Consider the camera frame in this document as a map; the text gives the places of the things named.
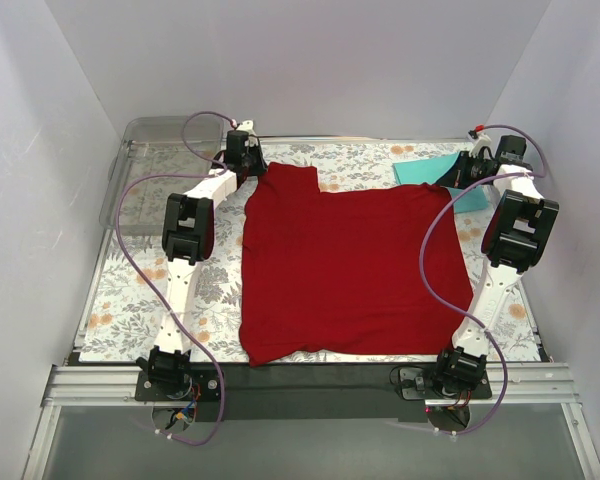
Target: floor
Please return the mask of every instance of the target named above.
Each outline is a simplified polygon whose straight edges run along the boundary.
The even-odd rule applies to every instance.
[[[301,143],[265,144],[263,153],[267,162],[279,162],[317,167],[320,188],[338,192],[368,188],[390,188],[396,185],[392,164],[445,155],[466,149],[466,143]],[[175,146],[152,146],[143,152],[151,163],[165,171],[174,171],[188,154]],[[238,339],[241,300],[241,241],[244,223],[244,204],[255,189],[250,180],[223,202],[216,211],[216,246],[206,262],[197,290],[197,305],[188,315],[186,326],[221,362],[246,362],[246,353]],[[169,183],[162,189],[175,188]],[[178,185],[179,191],[191,185]],[[156,194],[160,186],[147,186],[132,193],[125,205],[123,224],[133,221],[134,215],[142,223],[161,223],[164,195]],[[478,282],[482,268],[480,242],[493,209],[455,215],[458,238],[462,247],[467,272],[472,285]],[[143,271],[166,290],[166,259],[160,237],[152,235],[125,236],[125,243]],[[129,362],[148,355],[157,334],[164,309],[144,282],[122,256],[111,235],[99,259],[99,275],[93,300],[88,312],[80,360],[83,362]],[[524,301],[522,285],[509,297],[502,317],[494,329],[494,336],[509,361],[538,361],[540,356],[533,331],[533,319]],[[492,351],[490,360],[497,357]],[[193,349],[193,361],[208,361],[205,355]],[[400,362],[430,361],[432,356],[364,356],[321,351],[296,352],[283,362]]]

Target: red cloth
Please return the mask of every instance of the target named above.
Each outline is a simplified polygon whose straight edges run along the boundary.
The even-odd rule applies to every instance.
[[[449,199],[429,185],[321,193],[314,167],[272,163],[245,207],[240,341],[250,364],[297,350],[438,354],[462,315],[426,291],[418,254]],[[443,298],[469,306],[452,210],[425,265]]]

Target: floral tablecloth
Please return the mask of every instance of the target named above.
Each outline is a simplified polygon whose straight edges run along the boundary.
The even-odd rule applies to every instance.
[[[464,143],[348,143],[348,144],[265,144],[267,162],[318,169],[320,188],[339,192],[369,188],[390,188],[396,185],[392,164],[445,155],[467,148]],[[169,171],[186,153],[179,147],[151,147]],[[196,307],[186,322],[196,338],[204,343],[221,362],[247,362],[240,345],[241,256],[244,205],[256,187],[248,180],[216,210],[216,241],[212,257],[205,263],[196,293]],[[140,202],[143,212],[163,212],[164,203],[153,205],[156,198],[150,189],[138,190],[144,195]],[[472,285],[478,282],[482,269],[480,242],[493,209],[455,215],[458,238]],[[125,243],[143,271],[166,291],[167,267],[160,237],[127,236]],[[94,302],[86,328],[81,361],[126,362],[148,355],[153,346],[164,308],[144,285],[111,239],[98,281]],[[540,360],[520,288],[514,288],[494,336],[509,361]],[[491,360],[497,356],[492,351]],[[296,352],[282,362],[400,362],[430,361],[426,355],[383,356],[347,355],[328,351]],[[193,361],[208,361],[193,348]]]

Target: wall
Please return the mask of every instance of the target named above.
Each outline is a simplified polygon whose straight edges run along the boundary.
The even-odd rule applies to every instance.
[[[118,133],[222,110],[260,134],[449,138],[492,110],[549,0],[47,0]]]
[[[560,202],[546,253],[525,277],[542,338],[569,362],[600,456],[600,1],[554,0],[496,106],[537,136]]]
[[[43,0],[0,0],[0,480],[70,348],[118,141]]]

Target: transparent tray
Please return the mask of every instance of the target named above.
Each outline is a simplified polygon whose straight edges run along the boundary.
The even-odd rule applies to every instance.
[[[115,210],[125,187],[145,175],[156,173],[205,174],[210,165],[183,145],[180,129],[187,117],[138,118],[127,126],[120,150],[109,169],[109,186],[100,211],[100,223],[113,228]],[[192,120],[187,141],[206,156],[220,149],[222,121],[212,116]],[[200,180],[157,178],[132,188],[122,205],[120,226],[124,235],[160,235],[164,207],[171,193],[182,193]]]

